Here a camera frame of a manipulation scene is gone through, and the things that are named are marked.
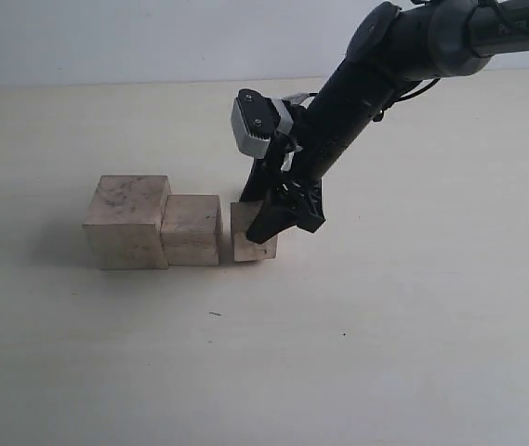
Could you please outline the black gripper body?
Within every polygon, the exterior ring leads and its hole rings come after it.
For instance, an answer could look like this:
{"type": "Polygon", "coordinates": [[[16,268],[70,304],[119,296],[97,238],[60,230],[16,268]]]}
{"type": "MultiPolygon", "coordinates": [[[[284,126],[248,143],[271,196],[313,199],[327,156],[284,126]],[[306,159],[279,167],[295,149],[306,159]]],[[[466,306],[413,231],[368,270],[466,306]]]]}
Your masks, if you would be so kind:
{"type": "Polygon", "coordinates": [[[263,139],[264,190],[271,190],[284,174],[317,182],[343,153],[343,134],[337,130],[293,129],[286,134],[265,129],[263,139]]]}

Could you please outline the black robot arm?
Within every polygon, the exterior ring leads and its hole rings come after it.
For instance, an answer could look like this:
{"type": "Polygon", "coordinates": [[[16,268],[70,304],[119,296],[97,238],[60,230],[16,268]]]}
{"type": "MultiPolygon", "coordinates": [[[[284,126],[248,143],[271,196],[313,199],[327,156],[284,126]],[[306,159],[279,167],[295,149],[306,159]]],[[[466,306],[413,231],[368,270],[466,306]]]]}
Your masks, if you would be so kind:
{"type": "Polygon", "coordinates": [[[247,239],[262,244],[293,227],[315,232],[324,223],[323,176],[369,124],[444,78],[520,52],[529,52],[529,1],[416,1],[407,10],[386,1],[357,28],[320,90],[268,98],[241,89],[231,129],[253,161],[241,200],[260,205],[247,239]]]}

